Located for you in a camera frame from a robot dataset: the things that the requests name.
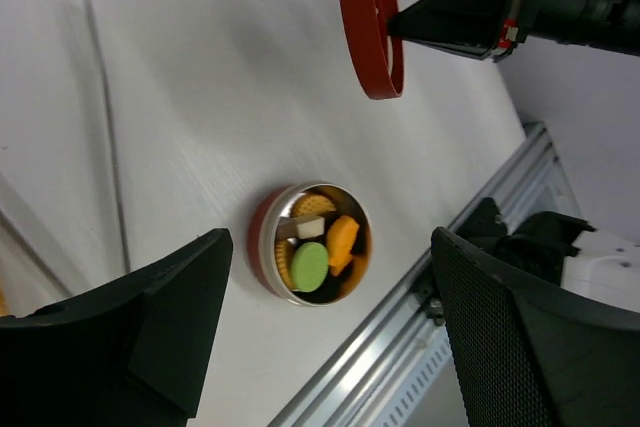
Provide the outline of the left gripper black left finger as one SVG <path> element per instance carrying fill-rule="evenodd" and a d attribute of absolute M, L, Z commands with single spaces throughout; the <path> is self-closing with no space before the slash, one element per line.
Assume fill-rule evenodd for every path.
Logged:
<path fill-rule="evenodd" d="M 1 320 L 5 426 L 184 426 L 197 414 L 233 254 L 215 229 L 167 257 Z"/>

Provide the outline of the red round lid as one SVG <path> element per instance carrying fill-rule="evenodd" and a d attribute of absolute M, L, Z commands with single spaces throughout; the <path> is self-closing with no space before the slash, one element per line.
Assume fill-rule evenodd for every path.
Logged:
<path fill-rule="evenodd" d="M 397 0 L 339 0 L 345 38 L 356 76 L 373 100 L 394 99 L 404 88 L 402 41 L 389 33 Z"/>

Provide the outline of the orange food chunk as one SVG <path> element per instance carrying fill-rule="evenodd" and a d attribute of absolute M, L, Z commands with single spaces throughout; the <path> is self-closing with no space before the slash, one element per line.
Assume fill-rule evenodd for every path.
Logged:
<path fill-rule="evenodd" d="M 351 250 L 356 242 L 360 225 L 350 216 L 340 216 L 329 228 L 326 248 L 329 254 L 329 271 L 337 277 L 349 265 Z"/>

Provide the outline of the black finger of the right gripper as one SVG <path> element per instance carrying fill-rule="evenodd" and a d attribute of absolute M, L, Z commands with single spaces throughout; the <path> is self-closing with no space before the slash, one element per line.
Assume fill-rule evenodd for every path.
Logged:
<path fill-rule="evenodd" d="M 510 47 L 506 38 L 522 0 L 419 0 L 388 23 L 401 40 L 484 60 Z"/>

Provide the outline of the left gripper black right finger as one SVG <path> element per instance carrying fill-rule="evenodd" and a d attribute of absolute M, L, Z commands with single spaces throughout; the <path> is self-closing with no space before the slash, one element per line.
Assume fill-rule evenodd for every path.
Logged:
<path fill-rule="evenodd" d="M 564 290 L 442 227 L 431 256 L 470 425 L 638 425 L 638 313 Z"/>

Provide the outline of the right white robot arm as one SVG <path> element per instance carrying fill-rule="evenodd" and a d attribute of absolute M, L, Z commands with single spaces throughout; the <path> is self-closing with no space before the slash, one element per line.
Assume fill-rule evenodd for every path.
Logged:
<path fill-rule="evenodd" d="M 530 37 L 638 56 L 639 0 L 419 0 L 387 21 L 393 38 L 500 62 Z M 536 213 L 510 235 L 463 238 L 523 271 L 601 303 L 639 308 L 639 257 L 580 219 Z"/>

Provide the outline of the white food cube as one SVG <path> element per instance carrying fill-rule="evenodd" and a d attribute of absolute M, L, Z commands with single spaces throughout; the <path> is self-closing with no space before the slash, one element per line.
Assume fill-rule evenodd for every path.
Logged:
<path fill-rule="evenodd" d="M 325 232 L 325 218 L 316 214 L 294 218 L 296 237 L 301 240 L 320 237 Z"/>

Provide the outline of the orange food slice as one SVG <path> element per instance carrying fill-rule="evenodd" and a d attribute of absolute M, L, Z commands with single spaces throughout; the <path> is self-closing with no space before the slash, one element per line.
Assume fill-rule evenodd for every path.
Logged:
<path fill-rule="evenodd" d="M 294 253 L 294 246 L 288 240 L 277 241 L 274 245 L 274 259 L 277 271 L 284 285 L 291 291 L 295 288 L 290 274 Z"/>
<path fill-rule="evenodd" d="M 328 197 L 317 193 L 305 193 L 293 203 L 290 214 L 292 217 L 323 216 L 335 211 L 336 205 Z"/>

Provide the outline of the green round food piece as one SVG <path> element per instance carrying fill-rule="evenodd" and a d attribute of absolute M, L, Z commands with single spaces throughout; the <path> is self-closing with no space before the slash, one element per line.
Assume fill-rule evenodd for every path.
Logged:
<path fill-rule="evenodd" d="M 290 274 L 295 289 L 309 293 L 317 290 L 329 272 L 327 248 L 319 242 L 301 244 L 294 253 Z"/>

